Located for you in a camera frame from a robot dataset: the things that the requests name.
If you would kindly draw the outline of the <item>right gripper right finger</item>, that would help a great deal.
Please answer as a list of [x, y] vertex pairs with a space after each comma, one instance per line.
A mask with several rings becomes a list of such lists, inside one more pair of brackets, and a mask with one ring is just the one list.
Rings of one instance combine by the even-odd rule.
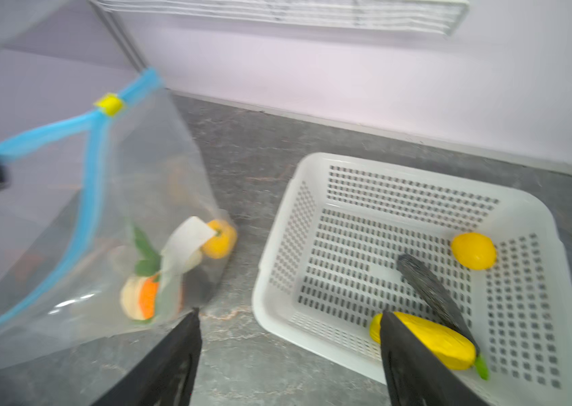
[[485, 405], [392, 313], [381, 320], [382, 365], [392, 405]]

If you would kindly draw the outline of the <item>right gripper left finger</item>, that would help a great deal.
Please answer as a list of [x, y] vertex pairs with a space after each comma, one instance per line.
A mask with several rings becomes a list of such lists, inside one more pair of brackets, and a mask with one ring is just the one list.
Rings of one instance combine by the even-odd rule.
[[120, 382], [96, 402], [103, 405], [188, 406], [201, 358], [199, 311], [191, 311]]

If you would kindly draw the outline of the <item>dark green toy cucumber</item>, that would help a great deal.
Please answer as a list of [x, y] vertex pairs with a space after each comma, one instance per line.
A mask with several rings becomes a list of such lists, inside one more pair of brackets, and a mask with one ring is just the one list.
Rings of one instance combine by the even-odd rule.
[[446, 326], [460, 333], [475, 345], [475, 369], [482, 380], [488, 381], [490, 379], [490, 371], [481, 353], [480, 346], [475, 340], [473, 333], [471, 333], [457, 303], [441, 281], [423, 262], [409, 254], [398, 256], [397, 270]]

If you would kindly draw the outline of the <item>green leafy toy vegetable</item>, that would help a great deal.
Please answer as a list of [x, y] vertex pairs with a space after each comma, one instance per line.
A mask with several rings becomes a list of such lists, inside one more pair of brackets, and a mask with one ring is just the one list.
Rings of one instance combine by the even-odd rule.
[[160, 272], [162, 257], [153, 248], [146, 233], [136, 225], [132, 227], [138, 261], [135, 264], [135, 275], [138, 277], [152, 277]]

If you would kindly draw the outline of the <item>white toy radish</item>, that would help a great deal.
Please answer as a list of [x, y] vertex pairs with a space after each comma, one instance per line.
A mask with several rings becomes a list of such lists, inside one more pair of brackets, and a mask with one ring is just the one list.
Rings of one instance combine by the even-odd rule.
[[216, 232], [207, 223], [192, 216], [181, 223], [169, 236], [160, 252], [161, 284], [169, 285], [201, 264], [201, 247], [216, 236]]

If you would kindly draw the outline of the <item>yellow toy lemon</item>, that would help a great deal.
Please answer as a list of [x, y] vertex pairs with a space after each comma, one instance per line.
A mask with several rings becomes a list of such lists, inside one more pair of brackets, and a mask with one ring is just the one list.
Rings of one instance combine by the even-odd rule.
[[494, 267], [497, 249], [493, 241], [481, 233], [462, 233], [451, 242], [451, 251], [456, 261], [474, 271]]

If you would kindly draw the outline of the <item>clear zip top bag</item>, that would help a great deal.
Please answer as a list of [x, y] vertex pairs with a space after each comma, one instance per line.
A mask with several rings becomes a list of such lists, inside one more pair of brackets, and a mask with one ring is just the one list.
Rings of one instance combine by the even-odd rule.
[[0, 370], [177, 323], [211, 299], [232, 252], [219, 260], [202, 252], [182, 276], [175, 316], [134, 321], [119, 302], [138, 261], [134, 225], [159, 255], [192, 216], [236, 228], [155, 70], [87, 113], [0, 141], [0, 162]]

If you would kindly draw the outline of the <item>white plastic perforated basket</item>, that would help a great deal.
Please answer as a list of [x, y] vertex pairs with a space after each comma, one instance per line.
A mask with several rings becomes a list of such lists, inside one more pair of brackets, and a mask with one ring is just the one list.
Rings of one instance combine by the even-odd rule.
[[258, 323], [384, 382], [373, 319], [437, 321], [434, 277], [484, 362], [458, 379], [490, 405], [572, 405], [572, 279], [549, 209], [529, 193], [315, 153], [289, 181], [259, 264]]

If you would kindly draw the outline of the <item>orange yellow toy fruit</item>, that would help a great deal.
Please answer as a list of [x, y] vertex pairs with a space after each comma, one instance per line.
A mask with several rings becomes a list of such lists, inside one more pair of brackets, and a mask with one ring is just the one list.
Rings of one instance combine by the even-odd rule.
[[201, 246], [201, 251], [214, 260], [228, 257], [238, 239], [236, 228], [225, 220], [212, 220], [207, 225], [215, 235]]

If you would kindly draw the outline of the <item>orange toy carrot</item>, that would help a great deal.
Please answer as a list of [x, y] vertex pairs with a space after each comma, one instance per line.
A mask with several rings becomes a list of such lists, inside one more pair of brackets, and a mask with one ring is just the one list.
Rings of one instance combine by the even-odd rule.
[[158, 316], [175, 316], [183, 308], [183, 278], [172, 277], [165, 284], [160, 275], [152, 277], [132, 277], [135, 282], [133, 318], [150, 321]]

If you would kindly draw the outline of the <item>beige round toy bun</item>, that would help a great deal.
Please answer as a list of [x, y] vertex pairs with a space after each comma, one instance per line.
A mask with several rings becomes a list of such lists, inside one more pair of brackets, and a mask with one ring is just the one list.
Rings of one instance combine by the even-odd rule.
[[127, 279], [119, 294], [119, 302], [123, 313], [134, 321], [142, 321], [144, 319], [140, 306], [140, 292], [144, 283], [145, 277], [133, 275]]

